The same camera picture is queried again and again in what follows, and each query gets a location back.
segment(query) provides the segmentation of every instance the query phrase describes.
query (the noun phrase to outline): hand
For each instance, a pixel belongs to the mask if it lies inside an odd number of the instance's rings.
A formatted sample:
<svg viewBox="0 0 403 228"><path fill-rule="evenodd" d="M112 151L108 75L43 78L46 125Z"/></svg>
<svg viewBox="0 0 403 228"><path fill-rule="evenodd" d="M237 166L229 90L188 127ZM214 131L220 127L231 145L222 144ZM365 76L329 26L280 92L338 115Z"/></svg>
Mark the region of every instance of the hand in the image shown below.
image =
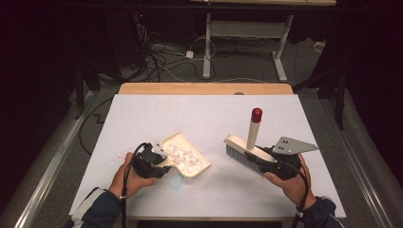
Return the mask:
<svg viewBox="0 0 403 228"><path fill-rule="evenodd" d="M125 168L131 161L133 153L127 153L125 162L119 167L118 171L110 184L109 191L111 191L119 199L122 195L122 188L124 187L124 174ZM130 198L135 195L141 188L148 187L154 184L155 178L144 179L137 175L134 171L134 167L131 167L130 173L127 179L127 197Z"/></svg>
<svg viewBox="0 0 403 228"><path fill-rule="evenodd" d="M310 206L312 206L317 201L317 199L315 198L314 194L311 191L311 175L309 173L309 169L306 166L305 160L302 158L302 156L300 154L298 154L298 156L299 159L301 160L303 167L300 168L300 171L302 174L305 174L305 177L309 184L308 197L306 198L305 206L302 209L305 210ZM280 187L284 195L291 202L293 202L296 206L300 206L303 200L303 195L305 193L305 183L300 175L297 175L296 177L289 180L282 180L273 173L265 173L264 177L270 182L272 182L275 186Z"/></svg>

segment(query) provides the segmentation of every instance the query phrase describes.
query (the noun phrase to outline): red knob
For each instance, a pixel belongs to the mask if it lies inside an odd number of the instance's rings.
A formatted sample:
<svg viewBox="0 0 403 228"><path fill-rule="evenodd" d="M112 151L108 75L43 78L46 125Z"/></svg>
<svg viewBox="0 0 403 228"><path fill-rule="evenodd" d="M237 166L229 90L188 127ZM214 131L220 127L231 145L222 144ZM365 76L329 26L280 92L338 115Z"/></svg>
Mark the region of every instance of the red knob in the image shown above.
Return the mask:
<svg viewBox="0 0 403 228"><path fill-rule="evenodd" d="M258 108L258 107L255 107L253 110L252 110L252 118L251 118L251 121L253 122L253 123L260 123L260 121L261 121L261 115L263 114L263 111L260 109L260 108Z"/></svg>

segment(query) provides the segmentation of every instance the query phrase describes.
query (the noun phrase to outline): brush handle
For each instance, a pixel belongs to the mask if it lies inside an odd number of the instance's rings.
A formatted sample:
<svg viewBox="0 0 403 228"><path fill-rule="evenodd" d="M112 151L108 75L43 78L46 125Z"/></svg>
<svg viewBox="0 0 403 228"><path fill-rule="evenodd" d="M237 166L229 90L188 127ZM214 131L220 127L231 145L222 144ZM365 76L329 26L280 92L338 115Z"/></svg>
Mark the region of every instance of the brush handle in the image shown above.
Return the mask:
<svg viewBox="0 0 403 228"><path fill-rule="evenodd" d="M248 150L253 150L253 148L255 147L256 137L258 136L262 114L263 111L258 107L252 110L251 123L249 125L248 141L246 143L246 149Z"/></svg>

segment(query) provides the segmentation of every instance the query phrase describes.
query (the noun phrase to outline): wrist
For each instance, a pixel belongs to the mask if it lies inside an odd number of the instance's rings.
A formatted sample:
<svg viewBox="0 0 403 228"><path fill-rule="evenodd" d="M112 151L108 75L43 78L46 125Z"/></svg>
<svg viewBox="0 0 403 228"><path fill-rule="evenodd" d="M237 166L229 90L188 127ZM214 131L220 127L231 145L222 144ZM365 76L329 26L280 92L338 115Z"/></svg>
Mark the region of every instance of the wrist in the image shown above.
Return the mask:
<svg viewBox="0 0 403 228"><path fill-rule="evenodd" d="M117 189L117 188L114 188L111 186L111 187L109 187L108 191L113 193L113 195L115 195L117 199L119 199L119 200L121 199L122 189Z"/></svg>
<svg viewBox="0 0 403 228"><path fill-rule="evenodd" d="M316 202L317 202L317 198L314 196L314 194L309 193L307 198L306 198L305 205L302 208L302 211L305 211L306 209L310 208Z"/></svg>

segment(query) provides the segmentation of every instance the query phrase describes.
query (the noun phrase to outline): white metal frame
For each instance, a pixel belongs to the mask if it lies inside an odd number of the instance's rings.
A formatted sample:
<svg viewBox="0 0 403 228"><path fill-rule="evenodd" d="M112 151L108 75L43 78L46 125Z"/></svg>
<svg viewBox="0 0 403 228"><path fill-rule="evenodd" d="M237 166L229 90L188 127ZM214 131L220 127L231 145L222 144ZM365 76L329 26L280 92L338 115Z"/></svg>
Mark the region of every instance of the white metal frame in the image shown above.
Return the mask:
<svg viewBox="0 0 403 228"><path fill-rule="evenodd" d="M234 21L213 21L211 13L207 13L206 30L205 30L205 53L203 63L204 79L210 78L210 61L211 61L211 36L237 36L237 37L257 37L257 38L279 38L279 46L277 51L272 52L273 61L278 73L278 78L282 83L287 82L284 67L282 66L280 57L287 41L288 32L290 31L294 15L289 15L285 23L261 23L261 22L234 22Z"/></svg>

